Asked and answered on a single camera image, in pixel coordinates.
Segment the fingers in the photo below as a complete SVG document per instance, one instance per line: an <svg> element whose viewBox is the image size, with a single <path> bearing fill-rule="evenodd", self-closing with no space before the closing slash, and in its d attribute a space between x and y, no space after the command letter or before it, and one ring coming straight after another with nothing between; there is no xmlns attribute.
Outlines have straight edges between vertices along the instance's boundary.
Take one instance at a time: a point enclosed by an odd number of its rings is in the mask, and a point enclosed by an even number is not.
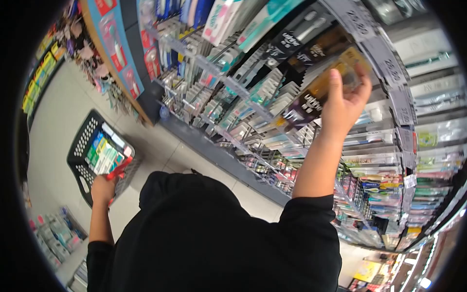
<svg viewBox="0 0 467 292"><path fill-rule="evenodd" d="M362 65L357 63L355 64L354 69L361 82L361 84L354 90L354 93L357 95L353 98L356 99L354 102L362 102L366 104L368 99L370 98L373 85L371 84L370 77L368 76L367 72L365 71Z"/></svg>
<svg viewBox="0 0 467 292"><path fill-rule="evenodd" d="M337 69L329 71L329 94L328 100L341 100L343 99L342 92L342 76Z"/></svg>

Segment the white floor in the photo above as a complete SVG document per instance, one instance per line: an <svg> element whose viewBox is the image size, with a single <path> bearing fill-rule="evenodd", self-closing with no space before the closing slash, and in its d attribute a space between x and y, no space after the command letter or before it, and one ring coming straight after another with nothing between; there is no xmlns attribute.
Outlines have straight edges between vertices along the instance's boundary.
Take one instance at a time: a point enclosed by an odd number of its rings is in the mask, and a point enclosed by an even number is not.
<svg viewBox="0 0 467 292"><path fill-rule="evenodd" d="M115 113L106 97L92 88L79 68L71 63L64 63L50 83L31 129L28 181L33 215L54 212L59 206L67 205L83 228L89 230L91 209L81 197L66 157L76 131L92 108L145 153L131 186L111 206L115 239L139 211L139 191L152 171L182 172L195 168L228 186L252 216L269 222L279 220L282 207L206 161L163 127L145 128L132 117ZM347 286L363 257L374 254L342 242L341 285Z"/></svg>

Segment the shelf label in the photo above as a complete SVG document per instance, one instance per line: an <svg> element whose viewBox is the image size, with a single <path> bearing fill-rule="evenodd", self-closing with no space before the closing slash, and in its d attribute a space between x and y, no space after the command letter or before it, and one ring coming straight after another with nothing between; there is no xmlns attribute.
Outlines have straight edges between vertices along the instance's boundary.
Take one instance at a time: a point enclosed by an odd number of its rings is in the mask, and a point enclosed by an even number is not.
<svg viewBox="0 0 467 292"><path fill-rule="evenodd" d="M405 86L392 88L389 90L389 97L397 124L399 126L414 125L417 122L417 116L409 89Z"/></svg>
<svg viewBox="0 0 467 292"><path fill-rule="evenodd" d="M340 20L341 25L358 43L376 36L373 28L375 21L360 1L321 0L321 3L330 8L330 12Z"/></svg>
<svg viewBox="0 0 467 292"><path fill-rule="evenodd" d="M397 134L399 135L402 151L415 154L417 152L416 133L412 130L397 128Z"/></svg>
<svg viewBox="0 0 467 292"><path fill-rule="evenodd" d="M386 82L391 88L396 88L407 83L404 71L397 61L394 52L382 36L366 40L362 42L362 45L374 59L378 68L383 73Z"/></svg>
<svg viewBox="0 0 467 292"><path fill-rule="evenodd" d="M417 177L415 176L415 173L404 177L404 188L406 190L410 189L410 188L413 188L416 185L417 185Z"/></svg>

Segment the black shopping basket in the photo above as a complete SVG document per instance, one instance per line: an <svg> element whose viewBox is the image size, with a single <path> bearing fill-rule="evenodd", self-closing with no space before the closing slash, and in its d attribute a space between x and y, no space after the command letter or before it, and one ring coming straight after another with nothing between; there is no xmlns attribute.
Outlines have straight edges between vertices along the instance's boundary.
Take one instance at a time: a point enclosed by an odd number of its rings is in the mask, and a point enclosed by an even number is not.
<svg viewBox="0 0 467 292"><path fill-rule="evenodd" d="M97 153L96 145L93 145L96 141L99 142L97 145L99 149L104 149L100 154ZM115 152L117 155L112 161L111 157ZM92 207L91 186L97 176L96 172L107 174L112 168L112 164L113 166L122 164L131 157L131 162L125 167L124 173L120 175L120 177L123 177L120 178L115 187L114 198L116 199L130 185L142 162L139 156L133 146L93 109L76 134L66 161L75 176L83 198Z"/></svg>

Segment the product display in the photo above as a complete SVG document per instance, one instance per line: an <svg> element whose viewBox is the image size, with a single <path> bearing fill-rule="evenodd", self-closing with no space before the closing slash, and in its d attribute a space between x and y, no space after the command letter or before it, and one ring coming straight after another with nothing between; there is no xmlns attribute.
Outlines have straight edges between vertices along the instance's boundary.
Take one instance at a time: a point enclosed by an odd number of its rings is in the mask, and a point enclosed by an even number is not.
<svg viewBox="0 0 467 292"><path fill-rule="evenodd" d="M87 234L66 207L61 207L56 214L39 215L29 219L29 226L54 270L57 270L87 238Z"/></svg>
<svg viewBox="0 0 467 292"><path fill-rule="evenodd" d="M426 13L402 2L140 0L144 62L164 109L285 198L319 135L329 71L351 91L359 63L373 90L344 140L332 224L350 243L399 251L452 197L467 142L443 31L392 40L383 28Z"/></svg>

